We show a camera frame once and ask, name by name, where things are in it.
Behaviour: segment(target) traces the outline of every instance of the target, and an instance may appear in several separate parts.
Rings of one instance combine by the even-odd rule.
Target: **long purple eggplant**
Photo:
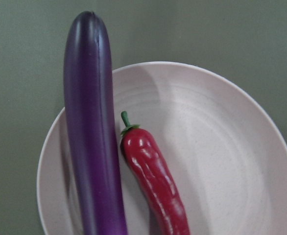
[[[85,235],[127,235],[114,127],[108,34],[93,12],[73,21],[65,50],[67,128]]]

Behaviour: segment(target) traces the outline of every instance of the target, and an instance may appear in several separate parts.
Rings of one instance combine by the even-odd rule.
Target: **purple vegetable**
[[[85,235],[126,235],[114,127],[111,52],[103,21],[83,12],[72,23],[64,97]]]

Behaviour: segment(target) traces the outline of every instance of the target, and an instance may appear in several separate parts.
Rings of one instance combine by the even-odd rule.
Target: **tabletop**
[[[232,81],[269,114],[287,143],[287,1],[0,1],[0,235],[43,235],[36,174],[63,101],[73,19],[105,22],[113,68],[196,65]]]

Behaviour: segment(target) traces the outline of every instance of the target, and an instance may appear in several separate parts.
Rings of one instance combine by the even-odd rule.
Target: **green-gray background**
[[[43,235],[36,172],[63,107],[69,27],[81,11],[106,23],[113,68],[197,65],[247,91],[287,142],[287,0],[0,0],[0,235]]]

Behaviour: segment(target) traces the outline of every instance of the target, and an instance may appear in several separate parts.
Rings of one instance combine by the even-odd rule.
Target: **fake vegetable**
[[[64,97],[85,235],[127,235],[113,112],[111,52],[103,21],[83,12],[72,23]]]
[[[121,117],[121,151],[136,176],[160,225],[163,235],[190,235],[184,205],[153,136],[139,125],[131,125],[127,112]]]

